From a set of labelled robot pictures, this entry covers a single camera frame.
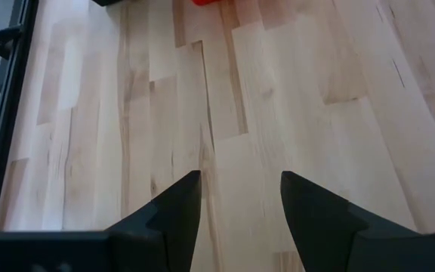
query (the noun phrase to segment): wooden floor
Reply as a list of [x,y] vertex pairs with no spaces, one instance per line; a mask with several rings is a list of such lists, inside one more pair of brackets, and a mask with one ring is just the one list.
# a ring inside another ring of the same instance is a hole
[[40,0],[0,230],[104,229],[203,171],[193,271],[300,271],[292,170],[435,232],[435,0]]

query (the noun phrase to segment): black object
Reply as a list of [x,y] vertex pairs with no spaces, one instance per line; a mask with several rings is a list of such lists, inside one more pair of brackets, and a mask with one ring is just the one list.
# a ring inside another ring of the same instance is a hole
[[103,6],[115,4],[116,2],[120,2],[121,0],[93,0],[95,3]]
[[189,271],[200,215],[194,171],[105,231],[0,233],[0,271]]
[[12,27],[0,31],[0,194],[38,3],[38,0],[15,0]]
[[281,195],[307,272],[435,271],[435,234],[421,235],[283,172]]

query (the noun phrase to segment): red object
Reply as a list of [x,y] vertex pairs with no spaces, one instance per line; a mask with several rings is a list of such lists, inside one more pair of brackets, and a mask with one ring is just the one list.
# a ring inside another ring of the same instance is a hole
[[217,0],[193,0],[196,5],[206,5],[212,2],[216,2]]

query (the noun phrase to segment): wood grain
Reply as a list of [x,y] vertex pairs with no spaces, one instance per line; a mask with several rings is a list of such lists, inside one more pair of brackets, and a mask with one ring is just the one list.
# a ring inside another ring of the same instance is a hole
[[435,232],[435,0],[41,2],[0,230],[101,230],[194,169],[192,271],[304,271],[283,170]]

